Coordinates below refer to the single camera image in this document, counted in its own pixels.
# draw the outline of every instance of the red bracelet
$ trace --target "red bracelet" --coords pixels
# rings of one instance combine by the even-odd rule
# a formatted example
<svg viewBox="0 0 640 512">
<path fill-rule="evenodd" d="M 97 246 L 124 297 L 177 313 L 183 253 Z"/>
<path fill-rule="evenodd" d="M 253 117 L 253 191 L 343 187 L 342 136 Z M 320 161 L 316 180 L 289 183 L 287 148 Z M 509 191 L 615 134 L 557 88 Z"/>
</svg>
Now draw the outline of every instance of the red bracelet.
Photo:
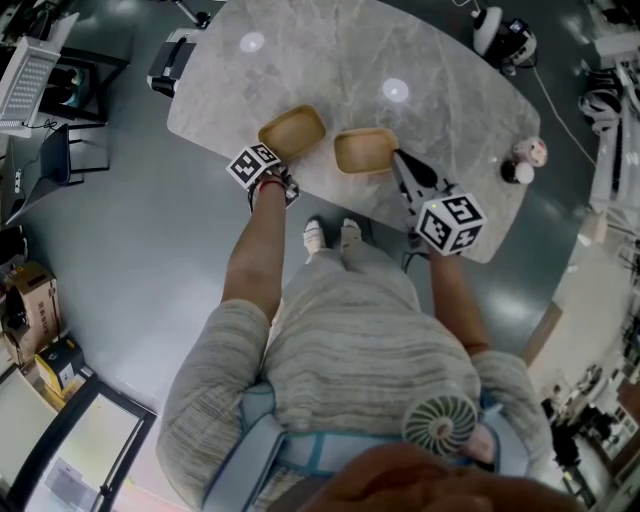
<svg viewBox="0 0 640 512">
<path fill-rule="evenodd" d="M 266 180 L 266 181 L 263 181 L 262 183 L 260 183 L 260 185 L 258 185 L 258 193 L 260 193 L 262 191 L 263 187 L 266 187 L 270 183 L 275 183 L 276 185 L 280 185 L 282 187 L 282 190 L 285 190 L 285 191 L 287 190 L 287 188 L 284 186 L 284 183 L 282 183 L 281 181 Z"/>
</svg>

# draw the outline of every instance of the marble table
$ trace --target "marble table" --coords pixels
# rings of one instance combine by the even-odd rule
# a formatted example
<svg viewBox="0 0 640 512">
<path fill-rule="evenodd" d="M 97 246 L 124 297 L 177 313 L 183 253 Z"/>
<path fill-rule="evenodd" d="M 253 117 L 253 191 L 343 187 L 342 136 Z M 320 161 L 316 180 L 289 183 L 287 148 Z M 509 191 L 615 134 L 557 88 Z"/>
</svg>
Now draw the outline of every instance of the marble table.
<svg viewBox="0 0 640 512">
<path fill-rule="evenodd" d="M 254 44 L 243 41 L 253 33 Z M 406 84 L 404 101 L 394 101 L 401 90 L 389 95 L 394 100 L 385 95 L 389 79 Z M 305 103 L 318 110 L 327 135 L 290 163 L 304 191 L 405 229 L 392 173 L 346 176 L 333 154 L 341 131 L 388 127 L 401 147 L 438 162 L 474 194 L 489 224 L 466 255 L 493 257 L 526 191 L 502 181 L 500 164 L 513 144 L 538 134 L 540 119 L 480 57 L 377 0 L 231 0 L 201 35 L 168 127 L 232 158 L 262 126 Z"/>
</svg>

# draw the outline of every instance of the white fan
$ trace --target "white fan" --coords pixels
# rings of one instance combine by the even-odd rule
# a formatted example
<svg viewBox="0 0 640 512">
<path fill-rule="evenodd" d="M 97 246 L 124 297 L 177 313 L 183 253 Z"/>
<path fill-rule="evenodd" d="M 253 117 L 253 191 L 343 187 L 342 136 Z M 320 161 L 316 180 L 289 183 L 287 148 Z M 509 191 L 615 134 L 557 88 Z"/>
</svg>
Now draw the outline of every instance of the white fan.
<svg viewBox="0 0 640 512">
<path fill-rule="evenodd" d="M 461 392 L 433 392 L 414 401 L 402 419 L 402 437 L 440 457 L 469 441 L 478 422 L 473 402 Z"/>
</svg>

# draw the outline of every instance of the blue harness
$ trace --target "blue harness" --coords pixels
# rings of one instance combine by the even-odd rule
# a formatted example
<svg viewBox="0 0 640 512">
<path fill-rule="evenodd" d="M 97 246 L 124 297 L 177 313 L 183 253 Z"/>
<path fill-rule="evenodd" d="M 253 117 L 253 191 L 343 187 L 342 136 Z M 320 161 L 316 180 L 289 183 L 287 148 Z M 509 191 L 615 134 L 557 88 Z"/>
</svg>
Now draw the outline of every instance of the blue harness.
<svg viewBox="0 0 640 512">
<path fill-rule="evenodd" d="M 529 456 L 511 425 L 500 414 L 502 406 L 483 395 L 481 423 L 495 441 L 494 471 L 524 476 Z M 206 494 L 204 512 L 244 512 L 263 489 L 274 467 L 303 476 L 330 477 L 371 448 L 402 441 L 401 436 L 376 436 L 324 431 L 288 433 L 274 415 L 275 393 L 262 382 L 247 390 L 240 403 L 243 434 L 218 468 Z M 472 465 L 472 459 L 452 461 Z"/>
</svg>

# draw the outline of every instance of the wooden tray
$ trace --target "wooden tray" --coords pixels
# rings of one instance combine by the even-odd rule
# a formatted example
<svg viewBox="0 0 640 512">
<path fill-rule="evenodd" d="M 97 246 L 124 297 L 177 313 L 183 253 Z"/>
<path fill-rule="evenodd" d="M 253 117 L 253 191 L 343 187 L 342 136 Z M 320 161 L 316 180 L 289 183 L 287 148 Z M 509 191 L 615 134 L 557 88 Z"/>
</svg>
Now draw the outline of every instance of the wooden tray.
<svg viewBox="0 0 640 512">
<path fill-rule="evenodd" d="M 387 128 L 360 128 L 339 133 L 333 147 L 344 174 L 374 174 L 391 170 L 398 140 Z"/>
<path fill-rule="evenodd" d="M 288 162 L 318 144 L 327 133 L 318 112 L 311 105 L 300 105 L 263 126 L 258 140 Z"/>
</svg>

